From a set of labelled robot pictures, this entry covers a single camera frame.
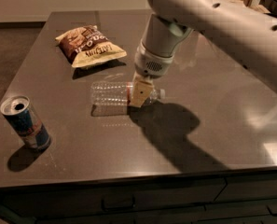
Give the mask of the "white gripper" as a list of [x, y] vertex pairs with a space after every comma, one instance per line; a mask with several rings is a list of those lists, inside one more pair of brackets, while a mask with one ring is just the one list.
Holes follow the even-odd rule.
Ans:
[[154, 89], [153, 80], [166, 74], [173, 62], [174, 52], [161, 45], [141, 41], [134, 56], [130, 106], [141, 107]]

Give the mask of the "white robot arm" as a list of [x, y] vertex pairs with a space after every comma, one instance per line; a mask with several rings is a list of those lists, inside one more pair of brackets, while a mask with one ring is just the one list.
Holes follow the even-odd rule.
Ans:
[[225, 0], [147, 0], [152, 14], [137, 48], [130, 105], [140, 107], [180, 43], [202, 33], [277, 93], [277, 19]]

